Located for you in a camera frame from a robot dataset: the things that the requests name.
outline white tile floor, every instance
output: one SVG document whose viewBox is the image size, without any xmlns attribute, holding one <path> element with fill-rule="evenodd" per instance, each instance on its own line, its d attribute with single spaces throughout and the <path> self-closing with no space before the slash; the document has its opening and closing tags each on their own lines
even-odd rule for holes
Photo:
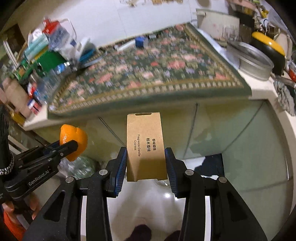
<svg viewBox="0 0 296 241">
<path fill-rule="evenodd" d="M 200 166 L 204 158 L 187 159 L 188 169 Z M 124 180 L 122 191 L 115 199 L 108 198 L 108 212 L 112 238 L 124 241 L 130 236 L 135 226 L 143 219 L 152 230 L 153 241 L 163 241 L 169 234 L 180 230 L 185 206 L 185 199 L 177 199 L 170 186 L 163 181 Z M 210 199 L 206 197 L 206 238 L 210 240 Z M 81 240 L 85 240 L 86 197 L 83 200 Z"/>
</svg>

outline person's hand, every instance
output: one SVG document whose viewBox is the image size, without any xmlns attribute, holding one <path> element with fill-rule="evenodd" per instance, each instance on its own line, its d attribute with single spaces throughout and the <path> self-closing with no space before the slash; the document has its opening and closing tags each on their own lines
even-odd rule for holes
<svg viewBox="0 0 296 241">
<path fill-rule="evenodd" d="M 32 219 L 34 219 L 37 216 L 38 212 L 40 211 L 39 199 L 34 193 L 31 193 L 29 195 L 29 206 L 30 206 L 30 209 L 34 211 L 32 214 Z M 14 214 L 15 207 L 11 201 L 3 203 L 2 207 L 13 223 L 17 225 L 21 225 L 16 215 Z"/>
</svg>

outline box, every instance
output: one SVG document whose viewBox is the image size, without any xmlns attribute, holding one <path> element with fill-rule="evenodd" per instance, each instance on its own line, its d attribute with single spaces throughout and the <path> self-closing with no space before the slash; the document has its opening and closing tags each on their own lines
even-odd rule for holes
<svg viewBox="0 0 296 241">
<path fill-rule="evenodd" d="M 168 178 L 160 113 L 127 116 L 127 181 Z"/>
</svg>

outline orange object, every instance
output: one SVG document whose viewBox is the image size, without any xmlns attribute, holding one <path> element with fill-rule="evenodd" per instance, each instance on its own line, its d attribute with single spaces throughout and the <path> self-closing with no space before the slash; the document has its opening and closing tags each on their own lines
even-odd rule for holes
<svg viewBox="0 0 296 241">
<path fill-rule="evenodd" d="M 17 225 L 15 223 L 13 223 L 10 218 L 8 217 L 7 213 L 4 212 L 4 223 L 6 224 L 6 226 L 8 227 L 8 229 L 11 231 L 11 233 L 17 238 L 18 241 L 21 241 L 24 233 L 25 233 L 25 229 L 23 226 L 21 225 Z"/>
<path fill-rule="evenodd" d="M 289 69 L 289 76 L 294 82 L 296 82 L 296 74 L 292 69 Z"/>
<path fill-rule="evenodd" d="M 65 144 L 71 140 L 75 140 L 78 143 L 77 151 L 66 156 L 69 161 L 75 161 L 76 158 L 84 152 L 87 147 L 87 134 L 80 128 L 76 128 L 70 125 L 63 125 L 61 127 L 61 133 L 59 136 L 59 144 Z"/>
</svg>

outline floral carpet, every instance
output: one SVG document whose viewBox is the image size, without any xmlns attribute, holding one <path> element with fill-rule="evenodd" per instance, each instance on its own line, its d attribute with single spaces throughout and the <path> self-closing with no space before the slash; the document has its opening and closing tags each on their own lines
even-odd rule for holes
<svg viewBox="0 0 296 241">
<path fill-rule="evenodd" d="M 252 94 L 190 23 L 157 34 L 145 49 L 106 47 L 100 62 L 67 78 L 49 113 L 75 116 L 159 101 Z"/>
</svg>

